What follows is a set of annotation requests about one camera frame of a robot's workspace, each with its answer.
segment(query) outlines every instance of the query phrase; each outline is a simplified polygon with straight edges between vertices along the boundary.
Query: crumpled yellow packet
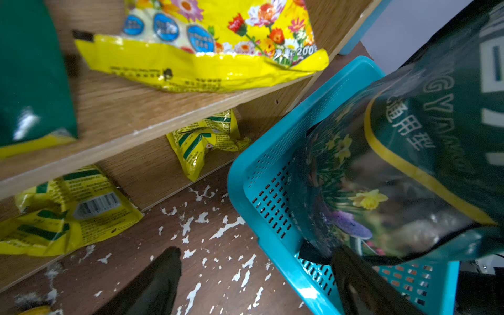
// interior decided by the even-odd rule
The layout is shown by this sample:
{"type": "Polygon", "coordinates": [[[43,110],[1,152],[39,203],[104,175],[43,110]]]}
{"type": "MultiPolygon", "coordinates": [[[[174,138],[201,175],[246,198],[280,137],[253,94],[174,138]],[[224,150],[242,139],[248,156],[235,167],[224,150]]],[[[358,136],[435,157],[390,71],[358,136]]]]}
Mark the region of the crumpled yellow packet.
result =
{"type": "Polygon", "coordinates": [[[170,92],[270,87],[329,64],[304,0],[126,0],[120,36],[74,31],[93,70],[170,92]]]}
{"type": "Polygon", "coordinates": [[[182,165],[184,174],[192,181],[200,176],[205,154],[213,149],[236,152],[252,140],[241,138],[232,109],[217,113],[166,135],[182,165]]]}
{"type": "Polygon", "coordinates": [[[0,254],[64,255],[143,217],[94,165],[27,189],[15,203],[24,214],[0,222],[0,254]]]}

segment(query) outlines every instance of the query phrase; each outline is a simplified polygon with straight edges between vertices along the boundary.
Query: wooden floor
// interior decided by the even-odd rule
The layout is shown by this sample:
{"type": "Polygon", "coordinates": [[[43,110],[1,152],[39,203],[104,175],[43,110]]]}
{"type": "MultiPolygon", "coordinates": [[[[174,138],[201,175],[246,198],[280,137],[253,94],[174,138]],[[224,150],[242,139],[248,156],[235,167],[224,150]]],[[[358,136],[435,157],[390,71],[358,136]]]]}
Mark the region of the wooden floor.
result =
{"type": "MultiPolygon", "coordinates": [[[[359,43],[352,54],[337,56],[312,91],[361,54],[367,52],[359,43]]],[[[173,315],[311,314],[255,234],[237,221],[227,197],[228,171],[224,167],[161,202],[117,237],[81,248],[0,293],[0,315],[48,297],[55,297],[52,308],[62,315],[92,314],[170,246],[188,256],[182,259],[173,315]],[[190,307],[190,292],[198,284],[190,307]]]]}

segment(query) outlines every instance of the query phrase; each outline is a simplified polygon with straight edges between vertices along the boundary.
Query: blue circular label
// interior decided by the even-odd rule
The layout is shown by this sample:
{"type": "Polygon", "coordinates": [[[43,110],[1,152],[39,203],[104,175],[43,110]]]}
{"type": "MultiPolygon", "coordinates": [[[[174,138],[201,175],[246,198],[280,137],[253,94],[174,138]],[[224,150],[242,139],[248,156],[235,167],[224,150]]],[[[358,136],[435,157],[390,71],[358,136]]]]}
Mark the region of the blue circular label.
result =
{"type": "Polygon", "coordinates": [[[203,27],[192,25],[187,28],[189,42],[197,52],[214,52],[214,37],[203,27]]]}
{"type": "Polygon", "coordinates": [[[144,30],[144,21],[134,15],[128,15],[126,21],[124,22],[124,26],[122,31],[128,35],[138,35],[142,33],[144,30]]]}
{"type": "Polygon", "coordinates": [[[174,41],[178,38],[178,26],[175,21],[164,14],[158,13],[154,17],[154,32],[164,41],[174,41]]]}

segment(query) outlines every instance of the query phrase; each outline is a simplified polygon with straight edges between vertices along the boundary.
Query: shelf board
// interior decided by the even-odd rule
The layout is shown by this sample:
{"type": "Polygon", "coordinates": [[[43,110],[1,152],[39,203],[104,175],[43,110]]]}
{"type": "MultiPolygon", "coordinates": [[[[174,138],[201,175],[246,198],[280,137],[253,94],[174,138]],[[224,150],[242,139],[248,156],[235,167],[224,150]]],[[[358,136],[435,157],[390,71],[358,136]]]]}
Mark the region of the shelf board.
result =
{"type": "Polygon", "coordinates": [[[173,94],[83,68],[70,79],[79,139],[2,161],[0,199],[296,82],[228,94],[173,94]]]}

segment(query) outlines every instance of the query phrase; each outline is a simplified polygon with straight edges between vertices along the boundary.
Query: green soil bag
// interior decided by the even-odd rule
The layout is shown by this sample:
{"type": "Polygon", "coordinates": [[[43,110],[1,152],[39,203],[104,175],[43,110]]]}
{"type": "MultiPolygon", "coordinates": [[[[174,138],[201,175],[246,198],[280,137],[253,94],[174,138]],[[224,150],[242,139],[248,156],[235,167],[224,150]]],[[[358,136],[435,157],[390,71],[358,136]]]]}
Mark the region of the green soil bag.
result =
{"type": "Polygon", "coordinates": [[[376,265],[504,250],[503,20],[504,2],[474,1],[310,133],[287,189],[323,257],[341,242],[376,265]]]}
{"type": "Polygon", "coordinates": [[[0,1],[0,43],[0,159],[74,141],[67,73],[43,2],[0,1]]]}

